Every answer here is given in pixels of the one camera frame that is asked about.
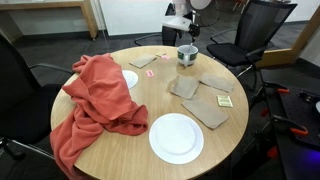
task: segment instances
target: gray carpet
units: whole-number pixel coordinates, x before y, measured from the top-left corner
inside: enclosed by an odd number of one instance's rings
[[[207,52],[206,46],[212,43],[209,37],[221,30],[236,28],[237,22],[240,17],[241,8],[232,12],[234,1],[219,1],[220,6],[220,20],[211,27],[201,29],[201,34],[194,43],[199,48],[199,52],[211,57]],[[201,21],[209,24],[216,18],[216,10],[211,4],[211,8],[198,12],[202,15]],[[279,32],[272,39],[275,44],[273,49],[289,48],[292,46],[300,32],[305,27],[305,22],[289,23],[283,25]],[[33,36],[24,37],[14,43],[21,55],[25,58],[29,65],[39,62],[46,62],[56,64],[66,68],[77,62],[81,55],[96,55],[104,54],[107,52],[114,52],[117,50],[134,47],[133,39],[142,35],[119,36],[109,37],[107,32],[106,36],[102,32],[99,33],[95,42],[91,41],[88,33],[73,33],[66,36],[62,35],[47,35],[47,36]],[[234,33],[226,34],[220,41],[233,41]],[[181,44],[189,44],[191,37],[189,34],[184,33],[182,39],[177,40],[176,46]],[[161,39],[147,39],[143,41],[145,45],[161,44]],[[239,69],[231,68],[233,73],[237,74]],[[66,74],[56,74],[51,71],[44,71],[39,69],[34,72],[42,84],[48,82],[64,83],[68,79]],[[247,87],[253,82],[253,72],[248,72],[243,75],[240,82]],[[246,90],[247,97],[253,95],[253,92]],[[203,175],[198,179],[230,179],[230,167],[241,156],[243,149],[250,142],[255,130],[260,129],[267,121],[267,119],[259,116],[260,110],[265,107],[264,103],[258,104],[251,112],[249,117],[249,124],[247,131],[235,149],[235,151],[222,162],[218,167]],[[49,139],[45,138],[37,144],[49,152],[52,152],[49,144]],[[21,148],[15,144],[11,144],[15,151],[22,151],[27,154],[27,157],[22,161],[12,160],[6,153],[0,155],[0,179],[18,180],[18,179],[67,179],[60,171],[54,161],[39,156],[38,154]],[[248,179],[282,179],[282,174],[277,160],[268,162],[265,166],[258,169]]]

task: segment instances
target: small cup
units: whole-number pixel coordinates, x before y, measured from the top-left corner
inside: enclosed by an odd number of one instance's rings
[[[183,64],[185,67],[188,67],[194,64],[197,55],[198,48],[191,45],[182,45],[178,48],[178,60],[179,63]]]

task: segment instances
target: red towel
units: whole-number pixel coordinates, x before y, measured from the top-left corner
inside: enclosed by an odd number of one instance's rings
[[[82,56],[73,65],[79,77],[62,89],[77,104],[50,134],[55,160],[70,179],[87,179],[74,168],[82,150],[104,131],[139,135],[147,131],[148,111],[131,100],[120,65],[110,54]]]

